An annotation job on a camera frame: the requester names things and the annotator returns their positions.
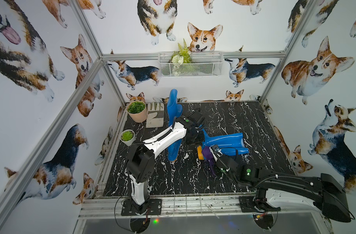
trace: white wire basket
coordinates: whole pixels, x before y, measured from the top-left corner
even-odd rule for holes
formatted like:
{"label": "white wire basket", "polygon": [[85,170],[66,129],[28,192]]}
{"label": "white wire basket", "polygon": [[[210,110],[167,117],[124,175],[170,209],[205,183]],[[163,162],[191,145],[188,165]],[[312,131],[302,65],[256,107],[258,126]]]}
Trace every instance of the white wire basket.
{"label": "white wire basket", "polygon": [[173,52],[158,54],[162,77],[206,77],[220,76],[222,72],[222,52],[192,52],[192,63],[171,63]]}

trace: dog ear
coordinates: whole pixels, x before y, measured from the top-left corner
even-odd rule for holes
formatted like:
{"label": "dog ear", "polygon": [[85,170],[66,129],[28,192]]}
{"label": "dog ear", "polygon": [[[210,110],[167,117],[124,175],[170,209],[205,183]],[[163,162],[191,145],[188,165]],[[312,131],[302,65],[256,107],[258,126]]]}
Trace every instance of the dog ear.
{"label": "dog ear", "polygon": [[221,35],[222,30],[223,30],[223,26],[222,25],[217,25],[215,28],[213,28],[210,31],[213,33],[214,39],[217,39],[219,37],[219,35]]}
{"label": "dog ear", "polygon": [[87,173],[83,173],[83,184],[85,184],[88,179],[90,179],[90,176]]}
{"label": "dog ear", "polygon": [[7,176],[8,176],[8,178],[10,178],[12,175],[17,173],[16,171],[12,171],[7,167],[4,167],[4,169],[5,169],[5,172],[6,172]]}
{"label": "dog ear", "polygon": [[73,204],[74,204],[74,205],[78,205],[78,204],[81,204],[81,203],[82,203],[81,195],[82,195],[82,193],[80,193],[80,194],[73,200]]}
{"label": "dog ear", "polygon": [[164,101],[162,100],[162,98],[160,98],[160,97],[153,97],[153,100],[154,100],[155,102],[164,102]]}
{"label": "dog ear", "polygon": [[82,46],[83,49],[86,49],[86,42],[85,42],[84,37],[82,36],[82,34],[79,34],[78,45]]}
{"label": "dog ear", "polygon": [[195,26],[194,26],[193,24],[191,24],[191,23],[188,23],[187,28],[188,28],[188,33],[190,34],[190,37],[191,37],[192,39],[194,39],[194,35],[195,35],[195,33],[196,33],[197,31],[199,31],[199,29],[198,29],[197,27],[195,27]]}
{"label": "dog ear", "polygon": [[352,111],[356,110],[356,107],[351,107],[351,108],[348,108],[348,114],[350,114]]}
{"label": "dog ear", "polygon": [[61,49],[62,53],[66,56],[66,58],[68,58],[70,61],[74,62],[73,54],[71,53],[70,48],[61,46],[60,49]]}
{"label": "dog ear", "polygon": [[239,92],[237,92],[237,94],[243,95],[244,90],[240,90]]}
{"label": "dog ear", "polygon": [[131,100],[131,98],[133,97],[131,94],[126,94],[127,98]]}
{"label": "dog ear", "polygon": [[338,58],[338,60],[339,60],[339,64],[337,65],[336,72],[342,72],[350,68],[354,64],[354,58],[352,57]]}
{"label": "dog ear", "polygon": [[330,44],[329,44],[328,36],[326,36],[325,39],[321,42],[321,45],[318,49],[317,57],[326,51],[330,51]]}
{"label": "dog ear", "polygon": [[343,129],[354,133],[356,132],[356,125],[351,119],[346,119],[344,122]]}
{"label": "dog ear", "polygon": [[307,162],[304,161],[304,165],[305,165],[305,171],[309,171],[310,169],[313,168],[313,166]]}
{"label": "dog ear", "polygon": [[301,155],[301,146],[298,145],[298,146],[295,148],[294,152]]}

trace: aluminum frame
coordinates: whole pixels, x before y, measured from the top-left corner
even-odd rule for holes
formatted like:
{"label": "aluminum frame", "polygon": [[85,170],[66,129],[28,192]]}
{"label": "aluminum frame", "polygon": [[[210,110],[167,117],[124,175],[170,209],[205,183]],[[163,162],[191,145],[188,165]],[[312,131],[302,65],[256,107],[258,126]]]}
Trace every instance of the aluminum frame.
{"label": "aluminum frame", "polygon": [[90,70],[79,84],[77,89],[70,96],[60,113],[54,119],[48,130],[45,132],[39,143],[36,145],[30,156],[27,158],[16,178],[12,181],[8,189],[0,197],[0,230],[3,224],[18,203],[19,198],[29,185],[32,177],[42,164],[54,142],[61,133],[63,127],[71,117],[83,95],[91,85],[92,80],[97,75],[102,66],[102,61],[96,59]]}

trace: white wall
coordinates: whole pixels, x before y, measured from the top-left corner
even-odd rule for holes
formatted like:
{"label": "white wall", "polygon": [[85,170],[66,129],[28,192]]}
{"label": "white wall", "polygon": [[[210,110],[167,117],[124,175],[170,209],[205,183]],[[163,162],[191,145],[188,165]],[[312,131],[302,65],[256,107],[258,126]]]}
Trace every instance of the white wall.
{"label": "white wall", "polygon": [[[303,176],[320,176],[321,173],[333,175],[341,184],[344,177],[319,155],[310,155],[312,134],[318,124],[325,118],[325,105],[333,99],[338,105],[346,108],[356,107],[356,38],[350,37],[350,30],[356,20],[356,0],[339,1],[326,22],[310,37],[306,48],[301,45],[302,36],[293,48],[288,62],[311,61],[317,56],[322,40],[328,36],[330,49],[337,57],[353,57],[355,63],[347,70],[336,73],[331,80],[317,93],[308,97],[307,105],[302,103],[302,96],[291,97],[292,87],[286,85],[281,75],[267,97],[274,112],[270,116],[272,123],[282,133],[291,151],[301,145],[301,156],[304,161],[313,165]],[[356,110],[349,115],[356,125]],[[356,132],[345,133],[345,144],[356,157]],[[349,209],[356,217],[356,192],[347,195]],[[356,220],[350,223],[332,221],[335,233],[356,233]]]}

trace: marble surface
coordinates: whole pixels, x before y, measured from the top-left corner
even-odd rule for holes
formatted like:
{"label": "marble surface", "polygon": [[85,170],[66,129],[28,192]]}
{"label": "marble surface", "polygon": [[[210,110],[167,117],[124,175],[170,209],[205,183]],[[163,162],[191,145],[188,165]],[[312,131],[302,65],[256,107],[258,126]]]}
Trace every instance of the marble surface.
{"label": "marble surface", "polygon": [[[205,130],[209,136],[243,133],[245,146],[249,154],[237,157],[237,162],[246,162],[293,174],[292,168],[275,136],[266,114],[257,101],[184,103],[183,115],[201,107],[206,118]],[[167,128],[168,116],[165,110],[164,127],[147,129],[144,123],[135,123],[127,117],[125,129],[132,129],[139,140],[145,140]],[[131,195],[130,179],[125,166],[126,145],[119,143],[113,162],[104,197]],[[172,194],[217,194],[246,192],[237,188],[224,175],[214,177],[208,162],[197,157],[194,146],[182,143],[175,162],[167,160],[167,149],[155,160],[155,172],[149,179],[148,191],[151,195]]]}

